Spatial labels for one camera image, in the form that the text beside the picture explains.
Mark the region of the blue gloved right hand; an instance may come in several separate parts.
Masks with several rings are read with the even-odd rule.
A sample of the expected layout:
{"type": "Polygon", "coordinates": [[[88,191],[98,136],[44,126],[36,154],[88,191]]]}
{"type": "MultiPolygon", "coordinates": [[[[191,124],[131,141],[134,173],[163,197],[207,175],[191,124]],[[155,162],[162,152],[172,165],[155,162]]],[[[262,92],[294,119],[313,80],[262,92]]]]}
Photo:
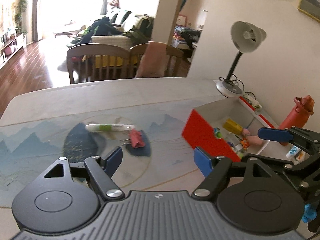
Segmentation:
{"type": "Polygon", "coordinates": [[[306,204],[304,206],[304,213],[302,217],[303,223],[309,223],[316,219],[317,211],[316,208],[312,204],[306,204]]]}

